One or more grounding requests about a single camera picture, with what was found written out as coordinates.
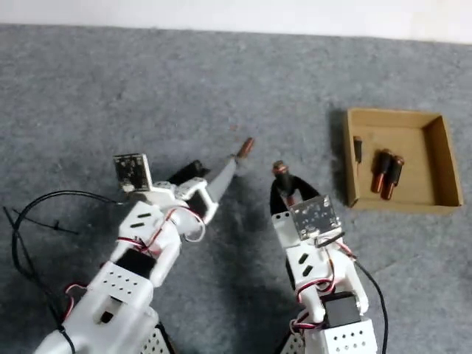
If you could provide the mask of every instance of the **floor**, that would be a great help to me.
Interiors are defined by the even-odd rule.
[[[469,353],[470,207],[453,215],[354,212],[344,205],[341,120],[353,106],[448,118],[466,203],[472,196],[472,46],[213,32],[0,27],[3,205],[59,189],[122,198],[111,157],[147,154],[155,180],[193,159],[215,166],[257,143],[206,239],[185,244],[153,306],[182,353],[272,353],[299,310],[271,228],[271,163],[330,193],[345,238],[380,283],[389,353]],[[57,291],[107,260],[126,210],[56,198],[32,211],[78,231],[22,228]],[[31,353],[53,329],[13,269],[0,218],[0,352]],[[379,343],[375,289],[362,277]]]

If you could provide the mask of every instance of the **white wall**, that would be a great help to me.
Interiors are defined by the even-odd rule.
[[[0,0],[0,22],[472,43],[472,0]]]

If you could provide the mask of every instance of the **black cable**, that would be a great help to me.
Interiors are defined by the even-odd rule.
[[[10,225],[12,227],[12,259],[13,259],[13,264],[15,268],[18,270],[18,272],[23,275],[26,279],[28,279],[30,282],[35,284],[41,292],[44,294],[47,302],[48,309],[50,310],[52,317],[54,318],[57,329],[58,331],[63,335],[63,337],[67,340],[69,343],[72,354],[75,354],[75,347],[74,344],[72,343],[72,340],[66,333],[66,329],[62,325],[62,318],[60,316],[61,310],[60,310],[60,305],[58,298],[54,295],[54,293],[51,291],[51,289],[41,280],[39,273],[36,271],[35,266],[33,265],[33,262],[31,260],[30,254],[27,250],[27,247],[24,244],[23,237],[21,236],[19,229],[21,222],[23,220],[27,220],[27,214],[28,212],[37,206],[39,203],[50,199],[54,197],[58,197],[61,195],[79,195],[87,198],[92,198],[98,201],[102,201],[104,203],[111,203],[111,204],[117,204],[117,205],[123,205],[125,203],[123,202],[118,202],[114,201],[110,198],[104,197],[102,195],[98,195],[95,193],[90,193],[90,192],[84,192],[81,190],[58,190],[56,192],[51,192],[45,195],[42,195],[39,198],[36,198],[34,201],[29,203],[24,207],[24,209],[19,212],[18,217],[16,218],[16,221],[13,221],[13,218],[11,217],[10,213],[8,212],[8,209],[4,206],[3,210],[5,215],[7,216],[8,221],[10,222]],[[18,256],[18,241],[20,243],[21,251],[23,253],[23,256],[25,260],[27,261],[27,267],[25,268],[19,259]]]
[[[383,313],[383,344],[382,344],[382,354],[386,354],[386,345],[389,339],[389,317],[387,316],[386,312],[386,306],[385,306],[385,299],[384,295],[382,294],[381,287],[378,285],[378,283],[375,281],[374,277],[362,266],[362,264],[359,263],[358,260],[354,262],[354,264],[357,265],[361,271],[366,274],[366,277],[370,280],[370,282],[374,285],[375,290],[378,292],[378,296],[380,297],[381,300],[381,307],[382,307],[382,313]]]
[[[12,208],[12,211],[17,215],[20,215],[20,212],[17,209]],[[53,229],[55,231],[67,232],[67,233],[73,234],[73,235],[78,235],[79,234],[77,231],[72,231],[72,230],[64,229],[63,227],[59,227],[59,221],[56,221],[56,223],[54,225],[49,225],[47,223],[41,223],[40,221],[31,219],[31,218],[26,218],[25,217],[24,220],[29,221],[30,223],[35,223],[36,225],[39,225],[39,226],[42,226],[42,227],[47,227],[48,229]]]

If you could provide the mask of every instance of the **robotic arm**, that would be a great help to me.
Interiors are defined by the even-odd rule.
[[[63,327],[76,353],[175,353],[158,313],[152,309],[154,288],[164,282],[181,248],[181,237],[198,242],[218,209],[218,202],[254,143],[248,139],[213,179],[193,162],[169,181],[153,184],[143,154],[114,157],[119,182],[137,201],[119,226],[117,246]],[[71,353],[57,330],[36,354]]]
[[[290,323],[277,353],[377,353],[369,301],[344,244],[328,195],[274,163],[271,216],[286,254],[296,300],[304,310]]]

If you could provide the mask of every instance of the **cardboard box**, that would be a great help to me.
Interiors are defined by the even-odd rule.
[[[352,108],[344,123],[350,207],[448,214],[464,204],[451,136],[441,114]],[[363,141],[359,166],[354,136]],[[374,159],[385,148],[405,159],[390,201],[371,191]]]

